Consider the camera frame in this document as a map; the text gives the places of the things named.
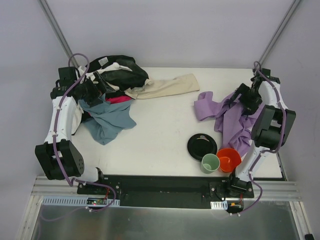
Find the black mesh cloth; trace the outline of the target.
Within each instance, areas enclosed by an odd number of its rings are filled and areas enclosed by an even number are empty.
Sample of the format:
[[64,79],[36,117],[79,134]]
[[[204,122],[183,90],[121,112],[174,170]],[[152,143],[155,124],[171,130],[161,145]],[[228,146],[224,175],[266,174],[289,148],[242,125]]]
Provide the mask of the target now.
[[121,91],[142,87],[149,75],[131,56],[109,55],[99,57],[89,63],[88,78],[95,79],[97,71],[107,83],[119,87]]

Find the white cloth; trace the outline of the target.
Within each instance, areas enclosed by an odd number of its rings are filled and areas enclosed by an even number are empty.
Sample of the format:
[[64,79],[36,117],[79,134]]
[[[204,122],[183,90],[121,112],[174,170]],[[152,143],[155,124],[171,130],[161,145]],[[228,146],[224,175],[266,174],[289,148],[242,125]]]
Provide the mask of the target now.
[[78,129],[78,127],[80,126],[81,122],[82,122],[82,117],[83,114],[88,115],[88,119],[90,117],[89,113],[85,112],[80,105],[77,105],[76,109],[75,109],[75,113],[73,116],[73,121],[72,121],[72,130],[71,130],[71,134],[74,135]]

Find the lilac cloth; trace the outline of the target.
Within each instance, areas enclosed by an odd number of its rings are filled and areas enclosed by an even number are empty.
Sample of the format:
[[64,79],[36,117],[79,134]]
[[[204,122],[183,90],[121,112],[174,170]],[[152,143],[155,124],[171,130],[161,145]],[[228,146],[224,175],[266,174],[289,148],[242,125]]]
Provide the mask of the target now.
[[228,104],[232,94],[221,102],[213,100],[213,92],[199,94],[194,101],[195,116],[198,121],[214,118],[214,131],[222,134],[222,148],[235,149],[241,157],[246,155],[251,146],[251,129],[259,117],[264,104],[261,104],[252,115],[243,115],[243,105],[236,99]]

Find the blue-grey cloth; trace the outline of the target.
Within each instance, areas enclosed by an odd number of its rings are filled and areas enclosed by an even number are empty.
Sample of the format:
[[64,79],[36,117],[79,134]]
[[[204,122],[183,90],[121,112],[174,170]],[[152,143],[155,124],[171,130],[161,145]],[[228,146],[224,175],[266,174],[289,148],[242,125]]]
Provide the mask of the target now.
[[84,100],[79,104],[89,119],[84,121],[92,138],[101,145],[113,141],[123,130],[134,128],[137,124],[130,116],[132,100],[111,104],[103,100],[102,103],[90,107]]

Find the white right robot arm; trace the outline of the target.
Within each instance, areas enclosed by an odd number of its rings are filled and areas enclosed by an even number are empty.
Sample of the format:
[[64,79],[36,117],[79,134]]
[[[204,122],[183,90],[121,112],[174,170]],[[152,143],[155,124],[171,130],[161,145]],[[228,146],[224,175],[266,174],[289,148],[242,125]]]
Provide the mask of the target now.
[[225,184],[232,197],[253,197],[254,173],[268,155],[277,153],[285,144],[296,118],[296,112],[283,101],[279,78],[271,76],[270,69],[262,68],[257,61],[252,71],[251,86],[242,83],[227,100],[229,106],[239,101],[243,116],[262,108],[251,129],[252,144]]

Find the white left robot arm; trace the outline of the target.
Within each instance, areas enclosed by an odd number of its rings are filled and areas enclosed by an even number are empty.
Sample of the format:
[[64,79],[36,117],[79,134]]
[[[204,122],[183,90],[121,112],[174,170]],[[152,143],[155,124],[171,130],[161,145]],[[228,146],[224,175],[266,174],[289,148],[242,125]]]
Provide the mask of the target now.
[[103,102],[103,94],[113,93],[114,89],[98,71],[86,76],[69,66],[59,68],[58,73],[59,79],[50,93],[53,109],[49,131],[44,143],[35,146],[35,155],[49,180],[67,180],[70,184],[74,179],[98,182],[103,173],[98,167],[85,165],[72,143],[72,127],[80,100],[95,107]]

